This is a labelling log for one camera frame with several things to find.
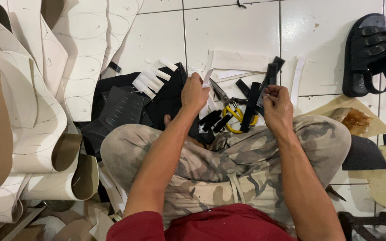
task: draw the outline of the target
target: drawstring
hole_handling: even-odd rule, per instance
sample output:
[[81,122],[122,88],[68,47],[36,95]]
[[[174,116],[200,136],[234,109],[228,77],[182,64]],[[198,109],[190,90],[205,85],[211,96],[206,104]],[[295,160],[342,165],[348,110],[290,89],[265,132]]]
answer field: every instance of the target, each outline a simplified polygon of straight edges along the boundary
[[231,173],[227,175],[230,179],[230,185],[232,186],[233,191],[233,200],[235,203],[239,203],[238,194],[241,197],[241,203],[246,204],[244,192],[242,191],[241,184],[239,183],[236,173]]

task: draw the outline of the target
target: red shirt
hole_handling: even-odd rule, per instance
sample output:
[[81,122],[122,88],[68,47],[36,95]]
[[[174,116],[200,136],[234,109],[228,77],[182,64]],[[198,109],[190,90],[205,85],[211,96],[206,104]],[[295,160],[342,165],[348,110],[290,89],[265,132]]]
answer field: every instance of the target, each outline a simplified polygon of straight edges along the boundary
[[267,214],[249,205],[232,204],[172,221],[164,231],[162,216],[146,211],[115,223],[107,241],[295,241]]

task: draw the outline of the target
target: person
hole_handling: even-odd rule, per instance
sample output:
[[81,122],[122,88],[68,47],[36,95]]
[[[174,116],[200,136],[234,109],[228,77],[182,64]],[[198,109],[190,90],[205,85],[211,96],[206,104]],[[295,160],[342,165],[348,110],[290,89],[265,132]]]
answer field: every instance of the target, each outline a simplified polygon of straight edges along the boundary
[[201,83],[197,73],[187,79],[165,131],[128,124],[104,140],[103,162],[129,194],[107,240],[295,240],[288,231],[345,240],[324,187],[348,154],[348,129],[323,116],[293,118],[287,88],[269,85],[266,126],[220,133],[206,149],[186,140],[208,100]]

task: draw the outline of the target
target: white tile floor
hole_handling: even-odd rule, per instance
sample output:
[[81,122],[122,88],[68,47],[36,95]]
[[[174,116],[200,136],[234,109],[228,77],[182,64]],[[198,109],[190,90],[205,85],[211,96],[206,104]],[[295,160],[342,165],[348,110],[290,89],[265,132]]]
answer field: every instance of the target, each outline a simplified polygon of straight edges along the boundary
[[[281,56],[287,62],[281,84],[291,88],[294,59],[306,57],[296,114],[320,107],[342,93],[344,48],[352,24],[372,12],[386,15],[386,0],[281,0],[246,4],[235,0],[144,0],[115,62],[122,74],[161,67],[160,57],[192,69],[209,68],[214,49]],[[106,77],[114,75],[109,71]],[[242,78],[247,85],[263,75]],[[381,79],[374,76],[375,86]],[[221,83],[229,97],[243,97],[235,80]],[[359,100],[386,124],[386,93]],[[383,144],[382,136],[371,140]],[[337,211],[372,216],[375,203],[360,172],[340,170],[331,181],[348,202],[334,201]]]

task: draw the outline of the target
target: camouflage pants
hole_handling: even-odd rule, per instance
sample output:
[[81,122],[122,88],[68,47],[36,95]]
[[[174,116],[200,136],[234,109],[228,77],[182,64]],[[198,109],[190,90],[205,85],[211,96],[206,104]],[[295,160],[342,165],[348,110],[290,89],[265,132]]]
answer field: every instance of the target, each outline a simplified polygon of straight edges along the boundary
[[[319,115],[294,118],[293,129],[326,187],[350,149],[348,129]],[[130,191],[142,159],[161,133],[129,124],[113,130],[104,140],[103,162],[126,192]],[[175,218],[233,203],[251,205],[278,222],[292,225],[282,196],[278,146],[266,126],[253,127],[243,134],[221,133],[210,150],[219,151],[209,151],[189,141],[184,143],[165,193],[165,227]]]

